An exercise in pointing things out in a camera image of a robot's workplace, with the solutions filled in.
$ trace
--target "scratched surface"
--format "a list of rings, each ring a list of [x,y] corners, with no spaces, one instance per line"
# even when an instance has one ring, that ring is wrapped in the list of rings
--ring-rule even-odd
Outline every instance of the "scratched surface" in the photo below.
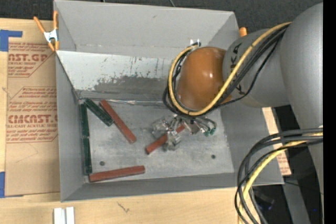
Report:
[[[129,144],[115,125],[107,127],[89,111],[94,173],[136,165],[145,166],[145,174],[112,180],[119,181],[234,172],[219,111],[210,115],[218,124],[215,135],[205,137],[201,132],[190,135],[185,131],[182,132],[183,140],[177,150],[164,151],[159,148],[147,155],[145,147],[155,141],[151,134],[151,123],[171,112],[158,106],[114,102],[110,102],[110,105],[137,137],[137,141]]]
[[[160,100],[171,65],[160,58],[57,52],[77,92],[103,94],[104,99]]]

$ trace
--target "wooden block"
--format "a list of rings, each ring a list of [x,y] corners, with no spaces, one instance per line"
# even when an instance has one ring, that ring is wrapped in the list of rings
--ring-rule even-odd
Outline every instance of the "wooden block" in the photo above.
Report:
[[[118,116],[114,109],[106,100],[100,101],[100,105],[105,109],[105,111],[113,118],[115,125],[118,127],[119,131],[125,136],[129,143],[134,143],[136,141],[135,135],[126,126],[123,120]]]
[[[145,173],[145,167],[141,166],[132,166],[122,169],[110,170],[95,174],[89,175],[90,182],[98,182],[103,180],[115,179],[119,177],[126,177],[126,176],[135,176],[141,175]]]

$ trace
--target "black cable bundle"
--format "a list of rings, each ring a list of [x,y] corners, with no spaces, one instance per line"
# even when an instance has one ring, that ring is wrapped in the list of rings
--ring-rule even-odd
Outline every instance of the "black cable bundle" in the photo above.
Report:
[[[246,211],[246,214],[249,216],[250,220],[254,224],[258,224],[258,221],[253,217],[252,213],[248,209],[246,201],[243,197],[243,189],[242,189],[243,184],[246,183],[249,180],[251,174],[257,169],[258,165],[262,161],[264,161],[273,152],[282,151],[284,149],[291,148],[291,147],[306,147],[308,145],[314,145],[314,144],[322,143],[323,142],[323,138],[321,138],[322,135],[319,135],[319,136],[303,136],[303,134],[321,133],[321,132],[323,132],[323,128],[291,130],[291,131],[286,131],[286,132],[280,132],[280,133],[273,134],[273,135],[270,135],[270,136],[267,136],[267,137],[263,138],[262,140],[260,140],[258,143],[256,143],[252,147],[252,149],[249,151],[249,153],[246,155],[246,157],[243,159],[242,163],[240,164],[240,167],[239,167],[239,170],[238,170],[238,176],[237,176],[238,187],[237,187],[237,191],[236,191],[236,195],[235,195],[235,208],[237,210],[238,215],[240,216],[240,218],[242,219],[242,221],[244,223],[248,223],[248,222],[239,210],[238,200],[237,200],[238,196],[239,196],[240,202],[242,204],[242,207]],[[264,154],[261,158],[259,158],[253,164],[252,167],[249,166],[251,157],[255,153],[257,153],[258,151],[260,151],[261,149],[272,146],[272,145],[275,145],[275,144],[278,144],[278,143],[289,143],[289,142],[297,142],[297,141],[309,141],[309,142],[302,143],[302,144],[299,144],[299,145],[296,145],[296,146],[284,146],[284,147],[278,148],[276,150],[272,150],[272,151]],[[260,216],[262,222],[264,224],[267,224],[267,220],[264,218],[263,214],[261,213],[261,211],[260,211],[260,209],[257,205],[257,202],[255,200],[254,193],[253,193],[252,189],[250,189],[249,195],[251,197],[251,201],[252,201],[258,215]]]

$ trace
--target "cardboard sheet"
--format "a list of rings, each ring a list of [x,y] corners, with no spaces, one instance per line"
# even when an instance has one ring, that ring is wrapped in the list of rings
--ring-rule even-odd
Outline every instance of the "cardboard sheet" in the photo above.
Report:
[[[42,24],[52,30],[52,22]],[[33,20],[0,19],[0,29],[23,32],[22,38],[9,38],[7,88],[2,88],[5,196],[59,191],[55,54]]]

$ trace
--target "wooden table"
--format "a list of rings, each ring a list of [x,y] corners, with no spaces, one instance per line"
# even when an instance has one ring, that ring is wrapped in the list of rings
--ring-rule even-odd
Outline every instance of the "wooden table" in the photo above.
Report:
[[[32,20],[8,20],[10,26],[32,26]],[[0,19],[0,27],[6,19]],[[0,85],[6,89],[6,53],[0,60]],[[0,101],[5,105],[5,91]],[[5,132],[0,130],[0,172],[4,168]],[[0,223],[52,223],[53,209],[74,207],[76,224],[86,223],[236,223],[235,188],[188,193],[134,196],[78,202],[60,202],[60,193],[25,195],[0,199]]]

